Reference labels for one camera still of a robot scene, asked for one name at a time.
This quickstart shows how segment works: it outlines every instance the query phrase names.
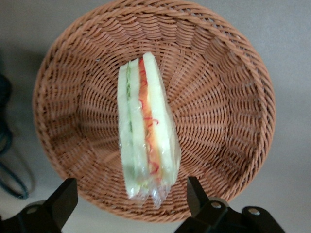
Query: metal screw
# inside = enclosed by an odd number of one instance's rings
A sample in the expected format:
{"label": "metal screw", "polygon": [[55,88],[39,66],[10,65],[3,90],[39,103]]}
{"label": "metal screw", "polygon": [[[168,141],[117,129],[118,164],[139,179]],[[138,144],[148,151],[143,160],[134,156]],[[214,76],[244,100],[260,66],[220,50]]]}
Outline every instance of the metal screw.
{"label": "metal screw", "polygon": [[222,207],[222,205],[220,205],[218,202],[212,202],[211,205],[215,208],[215,209],[220,209]]}
{"label": "metal screw", "polygon": [[37,209],[39,208],[39,206],[31,206],[31,207],[29,207],[28,208],[28,210],[27,210],[27,212],[26,212],[26,214],[32,214],[32,213],[34,213],[34,212],[36,212],[37,211]]}
{"label": "metal screw", "polygon": [[252,215],[256,215],[256,216],[260,215],[260,212],[255,208],[250,208],[248,210],[248,212],[250,212]]}

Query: gray tabletop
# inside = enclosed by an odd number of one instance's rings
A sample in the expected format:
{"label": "gray tabletop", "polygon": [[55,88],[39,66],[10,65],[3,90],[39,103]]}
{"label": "gray tabletop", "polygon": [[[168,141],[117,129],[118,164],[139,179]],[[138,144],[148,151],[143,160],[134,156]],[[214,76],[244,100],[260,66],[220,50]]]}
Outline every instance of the gray tabletop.
{"label": "gray tabletop", "polygon": [[[0,0],[0,71],[13,84],[7,114],[14,133],[8,165],[34,187],[17,200],[0,189],[6,219],[28,203],[46,199],[62,182],[36,137],[32,91],[40,63],[55,38],[107,0]],[[311,1],[197,0],[244,34],[261,55],[276,94],[276,131],[269,157],[254,181],[231,203],[267,209],[286,232],[311,231]],[[124,219],[79,199],[65,233],[173,232],[180,223]]]}

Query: plastic wrap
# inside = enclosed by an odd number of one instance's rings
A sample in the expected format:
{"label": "plastic wrap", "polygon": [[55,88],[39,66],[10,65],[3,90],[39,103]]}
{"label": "plastic wrap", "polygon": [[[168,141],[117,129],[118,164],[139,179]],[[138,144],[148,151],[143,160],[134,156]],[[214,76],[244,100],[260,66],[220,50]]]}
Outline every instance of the plastic wrap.
{"label": "plastic wrap", "polygon": [[176,182],[181,151],[159,68],[153,55],[119,69],[118,111],[126,192],[160,207]]}

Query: black clamp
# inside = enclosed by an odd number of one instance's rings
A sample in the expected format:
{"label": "black clamp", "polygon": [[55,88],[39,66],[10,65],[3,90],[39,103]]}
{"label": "black clamp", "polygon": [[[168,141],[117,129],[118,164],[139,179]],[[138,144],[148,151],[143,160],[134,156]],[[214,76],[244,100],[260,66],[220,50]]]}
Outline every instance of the black clamp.
{"label": "black clamp", "polygon": [[285,233],[260,207],[238,213],[222,199],[209,199],[196,177],[188,177],[187,203],[192,216],[175,233]]}

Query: woven basket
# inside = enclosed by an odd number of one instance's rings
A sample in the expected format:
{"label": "woven basket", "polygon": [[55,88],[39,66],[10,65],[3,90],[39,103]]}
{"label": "woven basket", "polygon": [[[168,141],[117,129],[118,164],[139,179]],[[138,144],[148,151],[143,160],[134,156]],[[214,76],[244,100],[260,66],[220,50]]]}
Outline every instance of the woven basket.
{"label": "woven basket", "polygon": [[[118,146],[119,67],[151,51],[163,74],[182,148],[179,176],[160,209],[128,200]],[[222,17],[175,0],[119,0],[85,14],[53,43],[39,70],[34,116],[45,152],[79,194],[119,216],[183,220],[188,176],[231,200],[258,173],[275,128],[265,65]]]}

